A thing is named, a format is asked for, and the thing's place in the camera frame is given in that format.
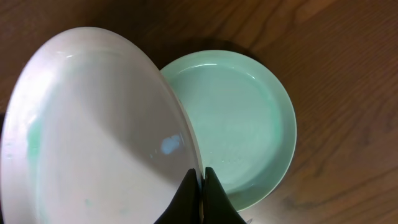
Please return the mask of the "white plate front green stain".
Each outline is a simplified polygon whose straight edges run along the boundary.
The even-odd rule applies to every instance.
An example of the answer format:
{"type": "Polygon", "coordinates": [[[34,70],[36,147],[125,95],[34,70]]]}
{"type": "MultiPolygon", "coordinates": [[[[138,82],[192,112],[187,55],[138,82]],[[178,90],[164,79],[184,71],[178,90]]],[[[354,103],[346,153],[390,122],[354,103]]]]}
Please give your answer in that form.
{"type": "Polygon", "coordinates": [[[237,211],[267,197],[292,162],[297,122],[278,78],[226,50],[180,57],[161,70],[195,134],[201,163],[214,169],[237,211]]]}

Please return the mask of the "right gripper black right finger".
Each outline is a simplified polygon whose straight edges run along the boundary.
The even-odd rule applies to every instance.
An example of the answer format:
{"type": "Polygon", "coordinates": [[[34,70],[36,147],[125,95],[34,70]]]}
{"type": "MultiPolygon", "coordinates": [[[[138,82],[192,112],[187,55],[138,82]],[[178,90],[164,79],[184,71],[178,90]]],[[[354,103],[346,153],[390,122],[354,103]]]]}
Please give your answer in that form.
{"type": "Polygon", "coordinates": [[[211,167],[205,169],[202,198],[204,224],[246,224],[232,206],[215,171],[211,167]]]}

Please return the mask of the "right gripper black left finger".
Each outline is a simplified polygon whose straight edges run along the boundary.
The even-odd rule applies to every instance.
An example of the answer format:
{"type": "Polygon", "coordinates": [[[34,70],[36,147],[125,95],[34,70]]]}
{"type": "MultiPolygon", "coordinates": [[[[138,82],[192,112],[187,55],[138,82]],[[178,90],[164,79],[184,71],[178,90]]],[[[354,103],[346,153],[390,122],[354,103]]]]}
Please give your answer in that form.
{"type": "Polygon", "coordinates": [[[155,224],[201,223],[199,214],[200,195],[195,169],[189,169],[171,203],[155,221],[155,224]]]}

